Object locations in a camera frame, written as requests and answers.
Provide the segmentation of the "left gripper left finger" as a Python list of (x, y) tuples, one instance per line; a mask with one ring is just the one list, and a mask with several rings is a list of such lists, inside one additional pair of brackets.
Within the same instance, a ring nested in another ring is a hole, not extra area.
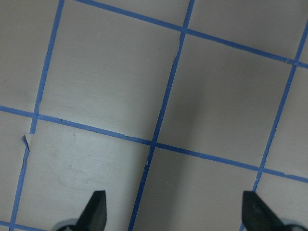
[(94, 191), (78, 219), (60, 221), (53, 231), (103, 231), (106, 227), (106, 191)]

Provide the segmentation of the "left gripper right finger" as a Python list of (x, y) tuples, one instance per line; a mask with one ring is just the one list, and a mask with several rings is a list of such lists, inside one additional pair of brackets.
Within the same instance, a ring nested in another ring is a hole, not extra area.
[(284, 224), (254, 191), (242, 196), (242, 223), (247, 231), (306, 231), (298, 224)]

